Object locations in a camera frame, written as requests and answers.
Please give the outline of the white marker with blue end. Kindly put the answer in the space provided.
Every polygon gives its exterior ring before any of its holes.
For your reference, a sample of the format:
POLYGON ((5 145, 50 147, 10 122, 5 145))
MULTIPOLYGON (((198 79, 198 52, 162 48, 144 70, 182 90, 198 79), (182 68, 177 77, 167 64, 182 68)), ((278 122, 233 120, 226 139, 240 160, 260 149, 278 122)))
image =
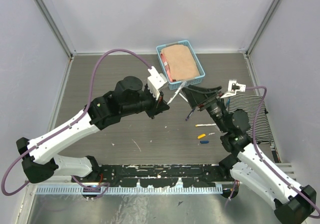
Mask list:
POLYGON ((181 85, 176 89, 172 97, 167 102, 168 105, 175 99, 175 97, 179 94, 180 90, 186 85, 186 83, 187 83, 186 81, 183 81, 181 85))

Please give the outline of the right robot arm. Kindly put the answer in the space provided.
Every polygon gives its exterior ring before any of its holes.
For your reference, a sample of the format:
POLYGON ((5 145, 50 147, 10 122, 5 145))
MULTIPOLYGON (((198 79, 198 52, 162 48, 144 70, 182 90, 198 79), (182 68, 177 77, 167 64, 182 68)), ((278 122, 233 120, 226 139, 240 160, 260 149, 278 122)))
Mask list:
POLYGON ((302 186, 285 174, 258 147, 255 136, 247 131, 256 130, 249 124, 246 111, 229 112, 224 98, 245 92, 250 88, 231 80, 228 90, 221 87, 202 88, 193 85, 182 88, 191 108, 206 110, 223 135, 222 146, 230 153, 220 165, 220 176, 225 181, 239 181, 259 195, 274 211, 281 223, 303 223, 308 217, 318 219, 317 192, 310 186, 302 186))

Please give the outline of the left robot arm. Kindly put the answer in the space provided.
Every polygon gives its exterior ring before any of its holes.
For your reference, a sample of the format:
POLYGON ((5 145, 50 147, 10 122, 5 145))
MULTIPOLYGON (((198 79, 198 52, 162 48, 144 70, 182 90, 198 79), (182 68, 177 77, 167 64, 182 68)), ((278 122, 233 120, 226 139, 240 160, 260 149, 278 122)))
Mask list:
POLYGON ((86 136, 117 124, 123 117, 145 112, 153 119, 169 109, 161 89, 167 84, 163 75, 150 76, 147 84, 134 76, 118 81, 115 89, 94 98, 83 110, 49 133, 35 138, 21 138, 16 144, 23 154, 22 168, 31 183, 52 176, 76 176, 89 182, 100 178, 101 167, 93 156, 82 158, 59 153, 86 136))

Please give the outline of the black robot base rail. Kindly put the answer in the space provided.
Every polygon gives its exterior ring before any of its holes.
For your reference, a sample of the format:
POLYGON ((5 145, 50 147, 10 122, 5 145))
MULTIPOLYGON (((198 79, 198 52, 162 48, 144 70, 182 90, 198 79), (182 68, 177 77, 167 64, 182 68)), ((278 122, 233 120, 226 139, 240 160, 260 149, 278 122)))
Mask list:
POLYGON ((85 177, 82 183, 108 182, 111 187, 174 187, 182 181, 184 188, 214 187, 217 182, 234 179, 214 164, 102 165, 85 177))

